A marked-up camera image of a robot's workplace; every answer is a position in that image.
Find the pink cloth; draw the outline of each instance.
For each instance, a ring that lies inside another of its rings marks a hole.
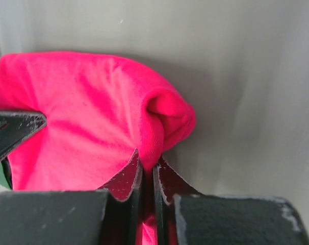
[[[127,164],[135,148],[149,172],[195,126],[192,107],[166,79],[110,55],[5,55],[0,109],[47,117],[47,127],[9,155],[14,190],[97,189]],[[144,244],[153,236],[148,229]]]

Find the black object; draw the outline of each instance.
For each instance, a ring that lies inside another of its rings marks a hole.
[[[40,113],[0,112],[0,159],[45,123]],[[143,176],[135,151],[95,191],[1,193],[0,244],[141,244],[143,192],[152,191],[143,189]],[[159,245],[309,244],[284,199],[203,195],[163,158],[153,169],[153,187]]]

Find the towel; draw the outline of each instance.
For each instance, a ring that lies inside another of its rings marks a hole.
[[[8,156],[14,190],[95,190],[128,163],[135,148],[150,175],[161,153],[195,126],[192,107],[165,78],[111,55],[5,55],[0,110],[47,117],[47,127]],[[148,219],[144,244],[155,239],[154,217]]]

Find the wrinkled fabric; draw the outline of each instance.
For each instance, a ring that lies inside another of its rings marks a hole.
[[[40,111],[47,126],[9,155],[14,190],[94,190],[135,148],[146,172],[189,136],[195,114],[169,82],[122,57],[71,52],[0,59],[0,109]],[[154,243],[148,217],[144,244]]]

